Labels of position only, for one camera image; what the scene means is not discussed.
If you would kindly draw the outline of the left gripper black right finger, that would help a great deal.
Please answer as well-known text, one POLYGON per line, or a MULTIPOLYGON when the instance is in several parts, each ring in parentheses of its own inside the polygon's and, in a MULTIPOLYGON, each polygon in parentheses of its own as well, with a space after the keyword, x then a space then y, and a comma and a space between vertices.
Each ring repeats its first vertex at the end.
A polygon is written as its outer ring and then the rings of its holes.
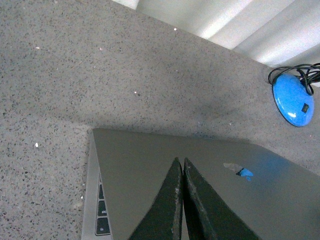
POLYGON ((190 240, 260 239, 188 158, 183 167, 183 204, 190 240))

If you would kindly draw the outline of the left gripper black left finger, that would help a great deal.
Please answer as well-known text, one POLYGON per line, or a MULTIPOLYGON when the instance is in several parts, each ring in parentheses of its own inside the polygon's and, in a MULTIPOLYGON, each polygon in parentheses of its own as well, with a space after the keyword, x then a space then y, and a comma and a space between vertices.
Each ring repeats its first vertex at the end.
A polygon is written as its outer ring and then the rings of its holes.
POLYGON ((175 158, 150 209, 130 235, 130 240, 180 240, 183 220, 184 176, 175 158))

